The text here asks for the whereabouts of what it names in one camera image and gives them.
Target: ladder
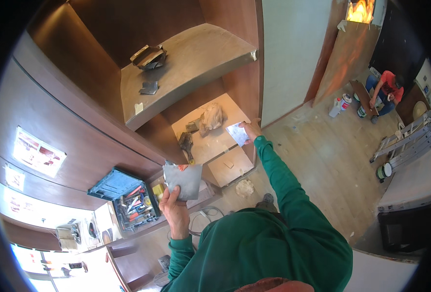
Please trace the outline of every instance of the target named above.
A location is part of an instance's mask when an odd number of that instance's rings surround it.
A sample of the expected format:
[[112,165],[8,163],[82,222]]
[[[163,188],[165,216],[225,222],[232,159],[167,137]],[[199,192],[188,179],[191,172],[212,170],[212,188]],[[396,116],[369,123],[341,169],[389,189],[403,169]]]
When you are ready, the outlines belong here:
[[383,154],[389,154],[388,163],[393,172],[409,165],[431,149],[431,111],[425,112],[417,120],[390,137],[384,137],[377,151],[370,159],[373,163]]

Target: white bottle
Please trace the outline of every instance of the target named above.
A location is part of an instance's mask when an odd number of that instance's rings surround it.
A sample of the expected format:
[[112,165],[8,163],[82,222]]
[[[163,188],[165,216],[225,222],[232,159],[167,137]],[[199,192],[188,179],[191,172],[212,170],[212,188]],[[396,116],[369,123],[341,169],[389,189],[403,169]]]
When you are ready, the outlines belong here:
[[334,100],[334,105],[329,112],[329,116],[335,118],[340,113],[340,110],[341,110],[340,98],[337,98]]

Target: white wall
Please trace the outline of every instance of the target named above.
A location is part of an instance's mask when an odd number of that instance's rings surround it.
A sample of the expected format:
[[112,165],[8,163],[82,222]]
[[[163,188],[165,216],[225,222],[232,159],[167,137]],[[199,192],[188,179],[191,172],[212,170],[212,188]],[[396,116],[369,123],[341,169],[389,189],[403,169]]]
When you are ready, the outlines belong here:
[[352,277],[344,292],[401,291],[416,267],[353,250]]
[[431,150],[397,171],[378,206],[421,199],[431,195]]
[[[422,68],[418,72],[417,77],[415,79],[417,80],[421,89],[425,88],[426,85],[428,85],[429,88],[431,89],[431,63],[430,63],[429,59],[426,59],[423,62]],[[428,96],[428,99],[429,99],[429,101],[428,101],[429,105],[431,107],[431,92]]]
[[321,54],[331,4],[330,0],[263,1],[265,71],[261,126],[303,103]]

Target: man sitting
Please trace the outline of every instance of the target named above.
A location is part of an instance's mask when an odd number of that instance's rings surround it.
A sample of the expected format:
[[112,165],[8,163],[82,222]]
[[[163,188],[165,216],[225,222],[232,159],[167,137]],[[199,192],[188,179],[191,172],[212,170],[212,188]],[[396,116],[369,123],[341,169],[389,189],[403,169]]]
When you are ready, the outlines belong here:
[[[370,108],[376,104],[376,97],[379,96],[384,103],[384,107],[379,111],[379,116],[390,113],[396,105],[402,100],[404,94],[404,78],[401,75],[395,75],[391,71],[384,71],[381,79],[377,80],[374,75],[368,76],[365,88],[368,92],[374,88],[373,97],[370,100]],[[371,122],[377,123],[377,115],[373,115]]]

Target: yellow box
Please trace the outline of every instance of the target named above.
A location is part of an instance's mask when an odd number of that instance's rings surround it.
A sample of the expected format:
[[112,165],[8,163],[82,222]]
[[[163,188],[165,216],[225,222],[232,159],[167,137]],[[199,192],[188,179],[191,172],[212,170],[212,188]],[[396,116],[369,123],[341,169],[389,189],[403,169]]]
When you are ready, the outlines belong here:
[[160,203],[162,197],[164,196],[164,186],[162,184],[158,184],[152,188],[152,191],[154,192],[154,195],[157,197],[157,200]]

